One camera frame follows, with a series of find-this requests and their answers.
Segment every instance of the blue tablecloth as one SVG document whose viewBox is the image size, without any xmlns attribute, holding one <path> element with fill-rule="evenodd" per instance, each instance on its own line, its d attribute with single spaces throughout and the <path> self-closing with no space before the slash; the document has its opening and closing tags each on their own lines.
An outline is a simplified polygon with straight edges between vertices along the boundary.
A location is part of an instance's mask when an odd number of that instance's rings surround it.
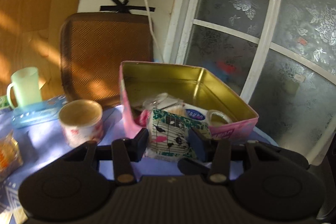
<svg viewBox="0 0 336 224">
<path fill-rule="evenodd" d="M 110 145 L 113 140 L 125 136 L 121 112 L 122 106 L 104 111 L 103 121 L 106 136 L 100 145 Z M 0 138 L 12 130 L 11 115 L 11 112 L 0 115 Z M 0 183 L 1 224 L 19 224 L 24 217 L 17 197 L 17 190 L 21 182 L 28 175 L 71 150 L 65 142 L 57 120 L 15 129 L 14 138 L 19 144 L 24 164 Z M 257 128 L 248 139 L 276 145 L 270 137 Z M 143 158 L 140 162 L 132 163 L 132 165 L 138 179 L 142 175 L 182 175 L 175 162 Z M 114 179 L 111 161 L 100 162 L 100 172 L 106 178 Z M 231 162 L 231 179 L 236 178 L 242 172 L 243 167 L 240 162 Z"/>
</svg>

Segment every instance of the white cable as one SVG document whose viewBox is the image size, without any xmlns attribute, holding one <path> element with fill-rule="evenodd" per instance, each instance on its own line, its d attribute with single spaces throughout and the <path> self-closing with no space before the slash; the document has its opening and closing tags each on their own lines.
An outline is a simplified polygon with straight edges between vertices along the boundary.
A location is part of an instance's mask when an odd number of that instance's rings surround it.
<svg viewBox="0 0 336 224">
<path fill-rule="evenodd" d="M 160 54 L 160 58 L 162 60 L 162 63 L 164 63 L 164 60 L 163 60 L 163 55 L 162 55 L 162 52 L 161 52 L 161 49 L 159 47 L 159 44 L 155 38 L 155 35 L 154 35 L 154 31 L 153 31 L 153 26 L 152 26 L 152 18 L 151 18 L 151 12 L 149 10 L 149 5 L 148 5 L 148 0 L 143 0 L 145 2 L 145 7 L 146 7 L 146 11 L 147 11 L 147 16 L 148 16 L 148 22 L 149 22 L 149 30 L 151 32 L 151 35 L 153 37 L 153 41 L 154 41 L 154 44 L 156 45 L 158 51 L 159 51 L 159 54 Z"/>
</svg>

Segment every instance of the screw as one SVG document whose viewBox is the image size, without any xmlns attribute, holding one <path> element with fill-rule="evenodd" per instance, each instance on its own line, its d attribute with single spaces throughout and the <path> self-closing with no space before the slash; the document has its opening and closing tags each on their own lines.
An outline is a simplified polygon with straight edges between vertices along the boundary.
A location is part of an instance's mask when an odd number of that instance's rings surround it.
<svg viewBox="0 0 336 224">
<path fill-rule="evenodd" d="M 223 174 L 212 174 L 210 177 L 209 177 L 209 180 L 211 180 L 212 182 L 214 183 L 223 183 L 225 180 L 226 180 L 226 176 L 223 175 Z"/>
<path fill-rule="evenodd" d="M 122 174 L 117 177 L 117 180 L 121 183 L 130 183 L 134 180 L 134 177 L 131 174 Z"/>
</svg>

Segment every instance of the chair backrest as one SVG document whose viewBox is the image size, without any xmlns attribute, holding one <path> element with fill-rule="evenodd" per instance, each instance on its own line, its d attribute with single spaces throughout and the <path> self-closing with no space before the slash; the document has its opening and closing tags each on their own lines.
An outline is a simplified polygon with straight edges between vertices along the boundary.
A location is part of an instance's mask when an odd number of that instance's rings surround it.
<svg viewBox="0 0 336 224">
<path fill-rule="evenodd" d="M 146 16 L 77 13 L 61 29 L 61 76 L 68 100 L 89 99 L 103 107 L 120 103 L 122 61 L 152 61 Z"/>
</svg>

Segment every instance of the pink tin box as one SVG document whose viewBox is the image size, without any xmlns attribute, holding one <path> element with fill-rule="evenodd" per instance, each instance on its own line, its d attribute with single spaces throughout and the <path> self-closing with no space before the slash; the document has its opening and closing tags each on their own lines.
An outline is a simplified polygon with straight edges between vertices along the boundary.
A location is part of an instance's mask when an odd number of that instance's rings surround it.
<svg viewBox="0 0 336 224">
<path fill-rule="evenodd" d="M 233 123 L 209 126 L 213 138 L 227 138 L 231 141 L 244 139 L 258 121 L 258 114 L 249 105 L 204 68 L 124 61 L 120 65 L 119 81 L 125 134 L 128 138 L 134 138 L 141 130 L 134 122 L 133 108 L 164 92 L 190 105 L 215 109 L 228 115 Z"/>
</svg>

